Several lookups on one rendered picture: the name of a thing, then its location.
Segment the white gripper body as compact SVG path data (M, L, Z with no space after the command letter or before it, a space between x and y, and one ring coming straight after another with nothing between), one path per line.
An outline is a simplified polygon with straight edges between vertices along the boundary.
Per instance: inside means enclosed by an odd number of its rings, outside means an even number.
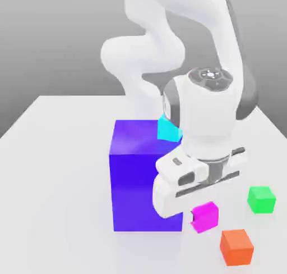
M156 161L152 203L158 215L169 218L212 200L240 182L245 153L203 161L182 153L169 153Z

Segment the small magenta cube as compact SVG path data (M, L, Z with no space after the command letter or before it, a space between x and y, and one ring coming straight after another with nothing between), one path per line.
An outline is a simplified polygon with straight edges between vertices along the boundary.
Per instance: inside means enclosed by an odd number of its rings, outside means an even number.
M219 208L214 202L208 202L191 210L193 220L191 226L200 234L218 225Z

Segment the small cyan cube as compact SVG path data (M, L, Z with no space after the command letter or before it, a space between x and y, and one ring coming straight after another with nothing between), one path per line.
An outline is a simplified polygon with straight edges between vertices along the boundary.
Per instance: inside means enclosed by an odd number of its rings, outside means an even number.
M182 138L182 130L174 126L166 117L162 115L158 119L157 138L170 142L179 142Z

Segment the small orange cube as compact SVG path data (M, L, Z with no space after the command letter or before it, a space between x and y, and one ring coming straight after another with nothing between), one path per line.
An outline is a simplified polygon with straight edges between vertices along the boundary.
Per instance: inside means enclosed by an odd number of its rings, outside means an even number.
M224 230L220 250L227 266L243 266L251 263L254 246L245 229Z

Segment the small green cube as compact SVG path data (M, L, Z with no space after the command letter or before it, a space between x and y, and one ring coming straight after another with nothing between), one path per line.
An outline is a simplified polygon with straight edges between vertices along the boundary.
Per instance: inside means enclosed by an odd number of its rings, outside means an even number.
M274 211L276 196L268 186L251 186L247 203L254 214L271 214Z

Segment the large blue box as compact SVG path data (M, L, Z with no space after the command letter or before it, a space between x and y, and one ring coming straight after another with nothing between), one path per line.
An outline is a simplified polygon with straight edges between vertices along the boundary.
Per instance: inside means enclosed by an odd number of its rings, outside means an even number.
M180 232L183 215L161 218L154 210L155 163L178 143L159 140L156 120L116 120L109 150L113 229Z

